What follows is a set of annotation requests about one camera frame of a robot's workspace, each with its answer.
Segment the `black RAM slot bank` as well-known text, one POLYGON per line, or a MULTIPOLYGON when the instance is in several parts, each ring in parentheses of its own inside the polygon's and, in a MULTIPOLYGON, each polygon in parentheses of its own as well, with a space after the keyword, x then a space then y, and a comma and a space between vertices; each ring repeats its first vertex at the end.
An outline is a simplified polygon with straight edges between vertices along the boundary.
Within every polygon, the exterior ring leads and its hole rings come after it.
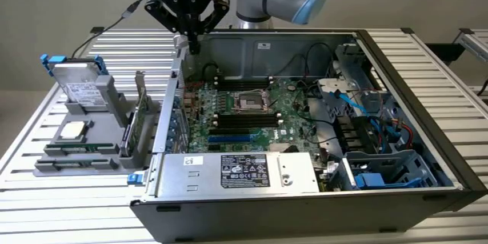
POLYGON ((211 120, 221 129, 278 127, 282 118, 278 114, 218 114, 211 120))
POLYGON ((265 79, 223 79, 214 78, 213 85, 217 91, 250 91, 263 90, 271 84, 271 81, 265 79))

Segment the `green RAM stick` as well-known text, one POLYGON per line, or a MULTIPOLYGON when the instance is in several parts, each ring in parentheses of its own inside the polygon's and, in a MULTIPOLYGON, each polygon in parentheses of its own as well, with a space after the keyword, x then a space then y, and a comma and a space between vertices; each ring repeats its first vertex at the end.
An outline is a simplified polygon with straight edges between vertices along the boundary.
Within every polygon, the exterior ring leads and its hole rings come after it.
POLYGON ((117 154, 119 147, 113 143, 73 143, 73 144, 47 144, 43 153, 47 156, 66 156, 69 154, 117 154))

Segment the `CPU socket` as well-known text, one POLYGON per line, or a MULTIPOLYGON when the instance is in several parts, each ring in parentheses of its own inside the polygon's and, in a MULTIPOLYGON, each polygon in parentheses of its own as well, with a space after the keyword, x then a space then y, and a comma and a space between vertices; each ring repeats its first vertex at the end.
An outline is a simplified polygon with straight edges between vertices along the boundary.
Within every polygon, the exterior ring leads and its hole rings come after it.
POLYGON ((267 113, 269 92, 262 89, 235 91, 230 93, 230 110, 237 113, 267 113))

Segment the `hard disk in blue caddy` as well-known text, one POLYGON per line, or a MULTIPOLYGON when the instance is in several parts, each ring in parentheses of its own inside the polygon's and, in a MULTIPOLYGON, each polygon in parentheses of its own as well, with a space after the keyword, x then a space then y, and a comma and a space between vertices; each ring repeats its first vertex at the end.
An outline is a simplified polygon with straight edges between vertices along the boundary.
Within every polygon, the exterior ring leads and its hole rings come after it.
POLYGON ((61 86, 69 101, 81 107, 102 107, 105 101, 95 88, 94 82, 99 75, 107 75, 102 57, 67 58, 63 55, 46 54, 39 56, 39 62, 47 75, 61 86))

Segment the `green graphics card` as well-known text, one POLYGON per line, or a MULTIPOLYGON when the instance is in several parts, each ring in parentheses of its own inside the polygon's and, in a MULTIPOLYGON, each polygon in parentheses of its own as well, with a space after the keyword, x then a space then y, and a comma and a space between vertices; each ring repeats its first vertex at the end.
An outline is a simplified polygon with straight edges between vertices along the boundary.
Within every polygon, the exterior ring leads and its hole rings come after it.
POLYGON ((125 128, 125 133, 121 139, 119 154, 122 157, 130 157, 137 149, 143 127, 145 114, 149 110, 149 100, 143 76, 145 75, 142 71, 135 71, 134 82, 138 92, 138 101, 134 105, 134 110, 130 113, 130 123, 125 128))

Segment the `green motherboard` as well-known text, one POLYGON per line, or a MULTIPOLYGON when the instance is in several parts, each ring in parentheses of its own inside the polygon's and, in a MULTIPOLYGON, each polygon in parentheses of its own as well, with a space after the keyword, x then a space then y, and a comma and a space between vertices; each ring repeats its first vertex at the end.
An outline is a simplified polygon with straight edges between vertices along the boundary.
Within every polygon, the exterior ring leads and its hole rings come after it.
POLYGON ((218 114, 267 114, 237 113, 230 110, 230 93, 234 91, 217 91, 213 80, 198 81, 187 84, 183 91, 183 111, 189 125, 190 153, 223 153, 223 152, 258 152, 267 151, 271 143, 289 143, 295 145, 298 152, 318 155, 319 146, 315 137, 314 123, 310 120, 309 105, 306 100, 311 92, 306 90, 302 80, 267 77, 271 84, 265 89, 269 92, 269 114, 278 114, 282 123, 278 127, 243 128, 250 130, 251 142, 249 143, 209 143, 209 129, 211 120, 218 114))

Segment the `black expansion slot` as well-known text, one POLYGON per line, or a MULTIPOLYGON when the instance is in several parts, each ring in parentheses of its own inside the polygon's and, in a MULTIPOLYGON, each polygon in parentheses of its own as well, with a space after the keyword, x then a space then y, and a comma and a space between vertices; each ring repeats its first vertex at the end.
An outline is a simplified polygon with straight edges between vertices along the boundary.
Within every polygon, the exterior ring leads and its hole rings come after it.
POLYGON ((249 129, 209 129, 207 135, 249 135, 249 129))

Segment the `grey drive cage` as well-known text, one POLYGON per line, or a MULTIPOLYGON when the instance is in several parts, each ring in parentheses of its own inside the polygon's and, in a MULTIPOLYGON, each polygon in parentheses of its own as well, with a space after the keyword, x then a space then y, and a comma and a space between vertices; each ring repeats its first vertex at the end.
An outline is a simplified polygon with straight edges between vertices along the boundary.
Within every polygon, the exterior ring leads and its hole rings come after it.
POLYGON ((389 137, 395 132, 382 120, 385 93, 373 78, 371 63, 357 44, 339 45, 334 55, 329 77, 318 80, 321 95, 331 107, 330 121, 347 117, 357 124, 354 132, 359 134, 362 152, 390 153, 389 137))

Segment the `blue expansion slot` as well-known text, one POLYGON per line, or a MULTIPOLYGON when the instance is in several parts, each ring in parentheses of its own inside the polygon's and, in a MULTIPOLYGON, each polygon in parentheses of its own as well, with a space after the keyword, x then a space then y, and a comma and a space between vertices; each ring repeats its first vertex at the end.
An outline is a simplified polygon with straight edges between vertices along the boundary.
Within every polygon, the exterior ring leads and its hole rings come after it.
POLYGON ((249 135, 227 135, 227 136, 209 136, 209 143, 249 143, 251 138, 249 135))

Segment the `silver CPU chip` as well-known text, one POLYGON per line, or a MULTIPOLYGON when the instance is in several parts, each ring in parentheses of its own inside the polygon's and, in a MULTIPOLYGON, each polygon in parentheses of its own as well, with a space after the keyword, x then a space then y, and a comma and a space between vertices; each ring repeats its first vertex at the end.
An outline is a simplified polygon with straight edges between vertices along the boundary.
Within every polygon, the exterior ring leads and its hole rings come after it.
POLYGON ((85 127, 83 121, 66 122, 59 133, 61 139, 75 139, 82 134, 85 127))

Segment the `silver chipset heatsink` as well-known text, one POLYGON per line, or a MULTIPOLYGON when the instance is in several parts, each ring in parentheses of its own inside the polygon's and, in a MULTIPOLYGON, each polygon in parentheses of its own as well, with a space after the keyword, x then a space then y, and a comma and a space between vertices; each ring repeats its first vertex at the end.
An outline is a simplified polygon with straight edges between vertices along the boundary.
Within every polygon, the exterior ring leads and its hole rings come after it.
POLYGON ((267 146, 267 151, 275 153, 297 153, 299 150, 295 145, 290 145, 289 143, 271 143, 267 146))

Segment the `grey parts rack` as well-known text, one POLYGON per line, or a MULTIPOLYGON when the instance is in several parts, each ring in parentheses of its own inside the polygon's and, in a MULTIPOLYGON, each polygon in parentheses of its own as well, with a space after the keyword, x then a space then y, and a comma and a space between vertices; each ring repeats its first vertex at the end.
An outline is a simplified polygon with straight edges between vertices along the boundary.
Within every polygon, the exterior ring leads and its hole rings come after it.
MULTIPOLYGON (((65 102, 67 113, 47 144, 113 143, 118 147, 121 146, 125 128, 130 123, 130 113, 138 101, 138 92, 134 100, 125 99, 123 94, 117 92, 113 77, 109 75, 99 75, 94 85, 105 105, 81 107, 77 103, 65 102), (61 129, 70 121, 83 121, 86 127, 75 139, 61 139, 61 129)), ((151 136, 159 109, 158 103, 151 100, 149 95, 147 100, 149 110, 145 114, 141 137, 130 157, 122 157, 119 151, 117 154, 86 153, 66 156, 47 156, 43 153, 34 163, 33 175, 54 177, 129 174, 142 169, 149 162, 151 136)))

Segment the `silver power supply unit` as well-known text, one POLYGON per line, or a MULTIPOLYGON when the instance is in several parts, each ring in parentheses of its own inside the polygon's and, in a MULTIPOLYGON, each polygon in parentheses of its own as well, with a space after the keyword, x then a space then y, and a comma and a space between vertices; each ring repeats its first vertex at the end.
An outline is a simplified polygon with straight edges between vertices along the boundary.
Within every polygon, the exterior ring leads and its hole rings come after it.
POLYGON ((317 193, 307 153, 170 154, 162 160, 157 196, 169 199, 317 193))

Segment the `blue case latch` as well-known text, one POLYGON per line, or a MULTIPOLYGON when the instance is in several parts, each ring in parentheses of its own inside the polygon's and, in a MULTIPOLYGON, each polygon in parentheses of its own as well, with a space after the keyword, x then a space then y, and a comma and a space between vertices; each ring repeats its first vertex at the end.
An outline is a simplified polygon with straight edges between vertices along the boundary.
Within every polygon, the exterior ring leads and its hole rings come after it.
POLYGON ((145 186, 146 182, 146 171, 135 171, 127 175, 126 184, 127 186, 145 186))

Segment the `grey metal disk bay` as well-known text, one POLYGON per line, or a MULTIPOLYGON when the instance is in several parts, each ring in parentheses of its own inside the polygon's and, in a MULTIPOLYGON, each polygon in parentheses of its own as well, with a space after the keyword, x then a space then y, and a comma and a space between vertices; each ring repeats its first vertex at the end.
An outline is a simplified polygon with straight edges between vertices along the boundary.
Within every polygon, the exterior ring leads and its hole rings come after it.
POLYGON ((349 152, 341 159, 351 190, 437 187, 426 162, 413 150, 390 154, 349 152))

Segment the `open black PC case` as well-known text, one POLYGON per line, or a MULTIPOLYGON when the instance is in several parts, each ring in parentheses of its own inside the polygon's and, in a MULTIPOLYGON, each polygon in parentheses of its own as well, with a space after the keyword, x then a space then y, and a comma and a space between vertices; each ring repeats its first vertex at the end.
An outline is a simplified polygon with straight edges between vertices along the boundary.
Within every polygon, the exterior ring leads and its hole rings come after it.
POLYGON ((488 185, 462 157, 463 152, 488 152, 488 108, 411 30, 217 30, 202 37, 197 55, 190 55, 181 37, 174 40, 151 159, 142 169, 146 182, 127 186, 129 209, 157 242, 398 233, 488 195, 488 185), (385 93, 382 120, 395 132, 389 137, 390 153, 413 150, 437 187, 349 187, 341 159, 349 152, 362 152, 362 141, 347 117, 330 121, 331 107, 318 88, 318 80, 329 77, 329 62, 337 59, 334 50, 345 43, 361 47, 385 93), (195 200, 157 196, 165 156, 193 154, 183 91, 189 83, 215 77, 305 82, 319 146, 317 156, 307 153, 317 193, 195 200))

